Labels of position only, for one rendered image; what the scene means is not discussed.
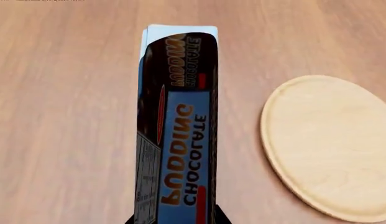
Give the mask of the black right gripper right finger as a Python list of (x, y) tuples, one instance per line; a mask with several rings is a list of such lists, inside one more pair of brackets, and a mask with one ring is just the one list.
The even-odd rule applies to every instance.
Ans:
[(227, 216), (222, 211), (219, 205), (214, 206), (214, 223), (213, 224), (227, 224)]

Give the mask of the chocolate pudding box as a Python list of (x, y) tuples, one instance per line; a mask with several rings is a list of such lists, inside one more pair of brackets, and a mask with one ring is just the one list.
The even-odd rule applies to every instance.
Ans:
[(144, 29), (137, 99), (134, 224), (213, 224), (218, 30)]

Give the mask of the round light wooden plate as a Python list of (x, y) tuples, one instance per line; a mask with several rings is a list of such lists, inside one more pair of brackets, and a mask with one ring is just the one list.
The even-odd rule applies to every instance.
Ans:
[(386, 220), (386, 103), (340, 78), (289, 80), (260, 119), (265, 154), (287, 188), (349, 222)]

